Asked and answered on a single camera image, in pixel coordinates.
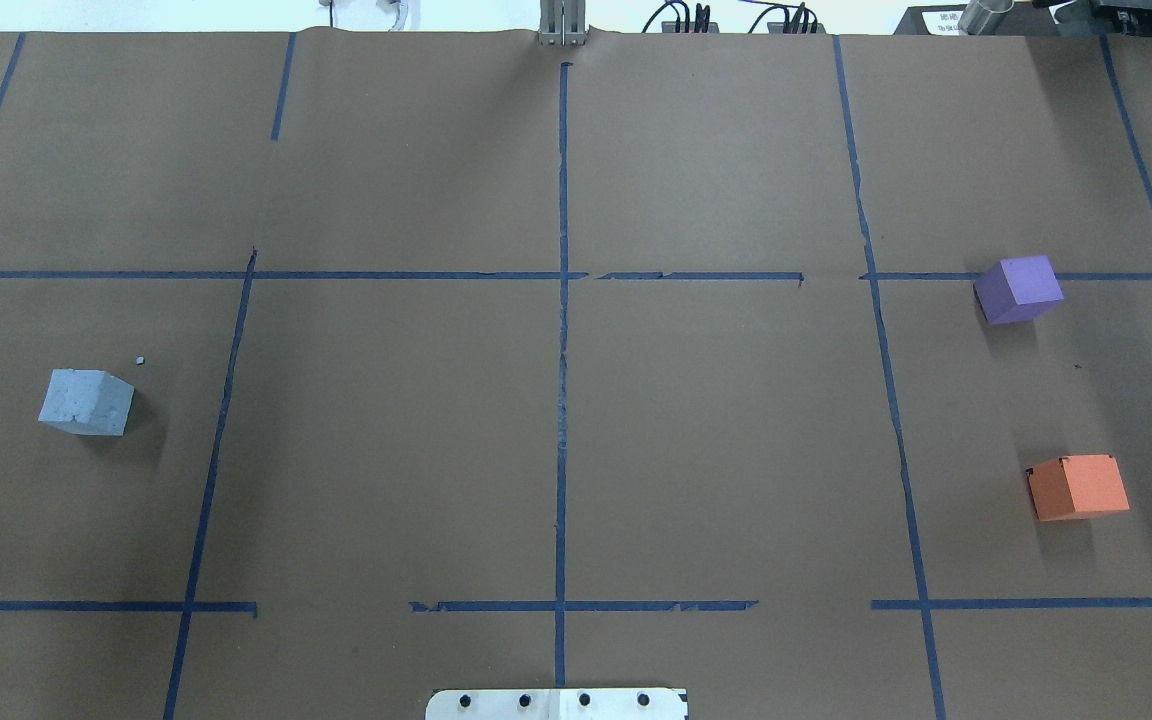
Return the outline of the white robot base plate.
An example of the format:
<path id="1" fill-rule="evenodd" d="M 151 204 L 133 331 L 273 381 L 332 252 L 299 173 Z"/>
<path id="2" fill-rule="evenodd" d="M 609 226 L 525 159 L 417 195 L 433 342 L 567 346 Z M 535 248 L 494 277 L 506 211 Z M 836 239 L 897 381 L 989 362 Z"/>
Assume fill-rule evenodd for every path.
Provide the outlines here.
<path id="1" fill-rule="evenodd" d="M 430 698 L 426 719 L 689 719 L 684 689 L 448 689 Z"/>

